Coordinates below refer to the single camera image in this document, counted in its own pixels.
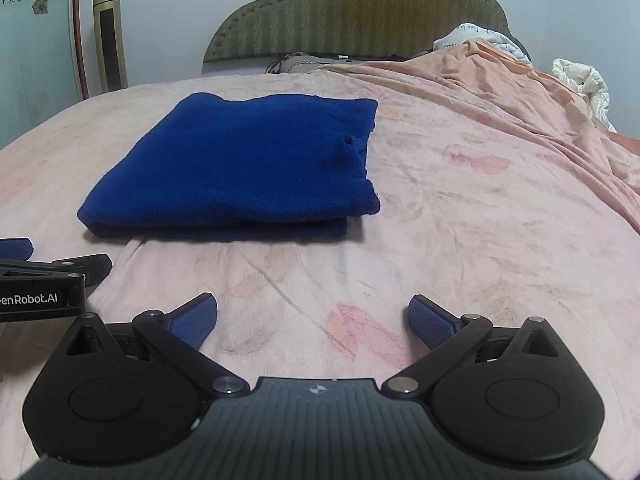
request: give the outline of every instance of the gold tower fan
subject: gold tower fan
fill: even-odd
[[[94,31],[102,92],[127,88],[120,0],[94,0]]]

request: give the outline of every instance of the mattress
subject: mattress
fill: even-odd
[[[88,192],[193,92],[376,99],[367,176],[380,213],[350,219],[343,240],[89,234],[76,218]],[[220,312],[202,352],[251,384],[388,378],[426,352],[404,320],[418,293],[498,326],[545,317],[604,400],[593,459],[625,479],[640,470],[639,153],[597,129],[553,77],[467,41],[405,63],[200,78],[81,102],[0,151],[0,237],[29,237],[37,261],[107,253],[113,270],[88,299],[105,322],[212,292]],[[70,321],[0,325],[0,478],[37,460],[21,405]]]

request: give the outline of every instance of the green headboard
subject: green headboard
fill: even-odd
[[[255,0],[220,25],[204,62],[291,52],[411,57],[465,22],[520,44],[495,0]]]

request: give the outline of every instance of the glass door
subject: glass door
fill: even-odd
[[[0,0],[0,149],[79,93],[70,0]]]

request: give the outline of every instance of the blue knit fabric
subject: blue knit fabric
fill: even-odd
[[[365,170],[377,106],[192,94],[98,182],[78,218],[98,236],[344,234],[347,216],[380,210]]]

